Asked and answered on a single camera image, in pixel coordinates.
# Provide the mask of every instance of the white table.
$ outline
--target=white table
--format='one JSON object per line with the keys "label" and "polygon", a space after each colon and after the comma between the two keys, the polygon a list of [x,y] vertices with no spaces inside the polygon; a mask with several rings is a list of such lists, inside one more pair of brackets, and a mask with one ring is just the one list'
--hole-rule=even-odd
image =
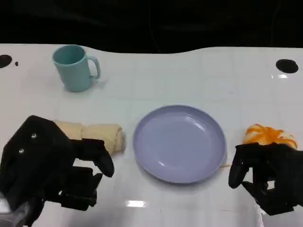
{"label": "white table", "polygon": [[234,146],[241,143],[245,129],[253,123],[289,131],[303,149],[303,71],[284,74],[275,66],[282,58],[295,60],[300,66],[302,50],[206,48],[159,55],[86,48],[88,55],[99,59],[102,80],[85,92],[70,93],[63,89],[51,61],[57,47],[0,45],[0,54],[13,58],[8,67],[0,69],[0,144],[3,146],[34,114],[83,124],[118,123],[126,133],[127,148],[114,158],[113,178],[101,180],[95,207],[82,212],[46,203],[34,226],[257,225],[254,200],[243,188],[232,190],[227,184],[229,168],[220,169],[201,184],[163,183],[136,164],[132,134],[149,111],[186,104],[208,112],[219,122],[228,143],[227,163],[231,163]]}

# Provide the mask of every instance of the mug handle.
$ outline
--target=mug handle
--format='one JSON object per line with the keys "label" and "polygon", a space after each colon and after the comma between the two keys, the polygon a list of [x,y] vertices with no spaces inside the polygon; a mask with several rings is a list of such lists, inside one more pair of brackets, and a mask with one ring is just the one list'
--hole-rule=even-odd
{"label": "mug handle", "polygon": [[95,66],[97,68],[97,75],[96,76],[90,76],[93,79],[99,79],[100,78],[100,65],[98,62],[98,59],[96,57],[93,56],[87,56],[87,59],[92,60],[95,63]]}

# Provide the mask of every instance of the black hole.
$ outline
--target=black hole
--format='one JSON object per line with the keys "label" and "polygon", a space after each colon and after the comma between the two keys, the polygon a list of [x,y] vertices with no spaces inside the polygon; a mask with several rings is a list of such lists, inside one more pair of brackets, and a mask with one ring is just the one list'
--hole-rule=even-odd
{"label": "black hole", "polygon": [[9,55],[0,55],[0,69],[8,66],[12,61],[12,58]]}
{"label": "black hole", "polygon": [[299,70],[297,63],[289,59],[280,59],[276,62],[276,67],[284,73],[295,73]]}

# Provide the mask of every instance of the cable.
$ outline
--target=cable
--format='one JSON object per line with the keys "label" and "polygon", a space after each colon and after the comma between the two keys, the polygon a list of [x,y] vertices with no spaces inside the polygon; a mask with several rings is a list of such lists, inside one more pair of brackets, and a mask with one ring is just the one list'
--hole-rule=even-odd
{"label": "cable", "polygon": [[274,14],[273,14],[273,18],[271,20],[271,26],[270,26],[270,46],[273,46],[275,20],[276,20],[276,17],[278,15],[278,12],[280,11],[281,4],[282,4],[282,0],[278,0],[278,4],[276,6],[276,9],[275,9]]}
{"label": "cable", "polygon": [[149,29],[151,33],[151,39],[153,41],[153,45],[156,48],[158,53],[162,53],[160,47],[158,46],[156,39],[153,34],[153,29],[152,29],[152,22],[151,22],[151,2],[150,0],[148,1],[148,24],[149,24]]}

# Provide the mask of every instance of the bread roll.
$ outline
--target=bread roll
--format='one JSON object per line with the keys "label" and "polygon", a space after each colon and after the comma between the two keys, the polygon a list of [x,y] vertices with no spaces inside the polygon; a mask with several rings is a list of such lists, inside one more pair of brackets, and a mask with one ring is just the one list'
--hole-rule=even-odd
{"label": "bread roll", "polygon": [[84,126],[80,123],[54,121],[56,125],[67,135],[71,140],[81,140],[82,130]]}
{"label": "bread roll", "polygon": [[82,138],[103,140],[110,155],[124,148],[122,128],[118,124],[90,125],[82,130]]}

